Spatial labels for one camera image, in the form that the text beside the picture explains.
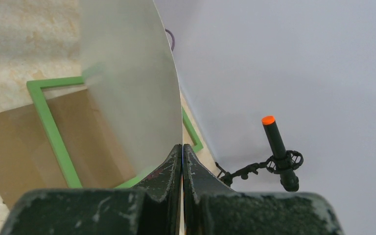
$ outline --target orange tip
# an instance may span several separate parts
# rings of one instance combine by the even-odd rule
[[[276,120],[274,116],[266,116],[266,117],[263,117],[263,119],[261,120],[261,122],[263,122],[263,125],[270,125],[275,121]]]

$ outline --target brown cardboard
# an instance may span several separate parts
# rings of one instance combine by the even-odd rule
[[[47,103],[84,187],[112,188],[135,176],[87,90]],[[0,195],[7,206],[35,188],[66,187],[35,107],[0,113]]]

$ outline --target green frame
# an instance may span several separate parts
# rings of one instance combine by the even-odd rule
[[[66,179],[68,187],[82,188],[83,186],[81,185],[80,179],[78,178],[70,155],[67,151],[66,146],[64,145],[64,141],[61,138],[61,134],[57,128],[57,125],[51,114],[51,110],[48,107],[47,100],[42,91],[42,89],[75,85],[84,85],[84,80],[81,76],[33,80],[26,82],[26,87],[28,88],[29,94],[31,95],[32,102],[34,103],[34,106],[38,112],[38,116],[40,117],[41,123],[43,124],[44,130],[51,144],[52,150],[54,151],[55,157],[57,158],[57,162],[61,168],[64,178]],[[203,148],[203,145],[194,127],[192,126],[192,123],[189,120],[184,108],[182,108],[182,121],[188,131],[189,137],[194,143],[194,146],[192,147],[194,152],[200,151]],[[129,188],[137,184],[140,180],[142,179],[135,177],[117,186],[116,188]]]

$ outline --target green frame edge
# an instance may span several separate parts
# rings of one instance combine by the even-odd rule
[[[67,151],[61,134],[51,114],[51,110],[49,109],[47,100],[44,96],[42,89],[75,86],[83,84],[84,80],[81,76],[32,80],[26,82],[26,87],[29,91],[32,102],[34,103],[35,109],[37,110],[38,116],[40,117],[41,123],[51,144],[52,150],[54,151],[54,154],[57,158],[57,162],[61,168],[61,171],[64,175],[64,178],[69,188],[82,188],[83,186],[81,185],[80,179],[78,178],[77,172],[75,171],[70,155]],[[192,139],[192,142],[194,143],[192,149],[194,150],[194,152],[198,152],[201,149],[203,149],[203,145],[194,127],[192,126],[192,123],[189,120],[187,113],[185,112],[183,107],[181,108],[182,122],[185,128],[187,129],[189,137]],[[140,180],[142,180],[140,177],[135,177],[115,188],[130,188],[133,185],[137,184]]]

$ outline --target marble surface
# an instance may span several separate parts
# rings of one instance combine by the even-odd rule
[[[0,0],[0,112],[32,103],[26,89],[28,80],[81,74],[78,25],[77,0]],[[46,96],[79,89],[57,89]],[[199,133],[185,100],[183,106]],[[198,157],[217,174],[204,146]],[[0,228],[7,214],[0,197]]]

